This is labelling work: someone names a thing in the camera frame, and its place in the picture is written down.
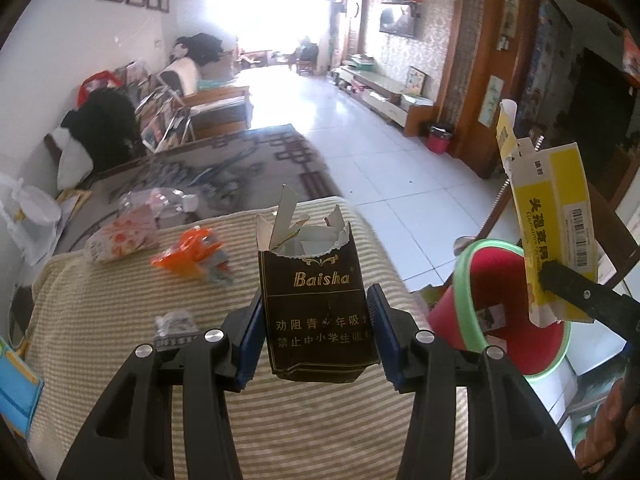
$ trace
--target wallpaper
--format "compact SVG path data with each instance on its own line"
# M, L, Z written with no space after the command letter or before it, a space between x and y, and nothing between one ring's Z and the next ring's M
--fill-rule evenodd
M406 80L410 66L429 77L422 94L436 100L442 69L447 57L454 0L423 0L418 6L415 38L401 38L380 32L381 3L369 0L365 33L365 54L376 60L376 71L400 82Z

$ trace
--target box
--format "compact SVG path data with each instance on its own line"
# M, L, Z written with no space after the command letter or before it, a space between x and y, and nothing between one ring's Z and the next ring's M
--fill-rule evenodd
M433 101L422 96L402 94L400 96L400 107L402 110L408 112L412 106L433 106Z
M291 381L348 383L378 362L351 225L338 206L325 226L291 224L283 186L273 225L256 221L271 370Z
M497 125L498 147L511 182L522 233L529 320L544 328L558 320L593 322L583 311L542 290L538 273L556 260L596 281L597 243L587 179L578 145L536 152L529 137L516 139L517 104L503 100Z

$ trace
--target barcode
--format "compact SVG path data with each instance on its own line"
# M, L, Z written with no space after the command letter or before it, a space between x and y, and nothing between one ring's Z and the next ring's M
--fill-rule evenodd
M507 133L507 128L503 128L502 131L500 132L500 136L498 137L498 147L500 149L502 149L502 147L504 146L504 143L506 142L507 137L509 137L509 134Z
M589 264L587 247L587 233L584 229L582 208L571 209L571 224L574 229L574 261L576 267L586 267Z

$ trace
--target red bucket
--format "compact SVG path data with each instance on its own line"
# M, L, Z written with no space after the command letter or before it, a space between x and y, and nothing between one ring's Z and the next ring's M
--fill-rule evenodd
M440 139L435 135L430 135L427 138L427 148L433 153L444 153L449 147L449 139Z
M506 325L490 335L507 343L507 354L534 381L560 364L569 344L570 323L538 328L529 321L522 248L501 240L480 240L461 254L450 286L427 316L433 332L461 350L488 346L476 310L504 305Z

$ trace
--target plastic bag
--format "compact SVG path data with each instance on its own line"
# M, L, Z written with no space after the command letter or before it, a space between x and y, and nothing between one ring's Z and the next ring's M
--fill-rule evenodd
M151 208L143 205L94 233L84 245L84 257L89 262L110 262L156 245L156 220Z
M200 329L193 314L188 310L174 310L165 316L156 317L154 345L158 350L180 348L190 343Z
M232 281L228 256L212 229L196 226L182 233L180 239L151 264L182 278L199 278L208 282Z

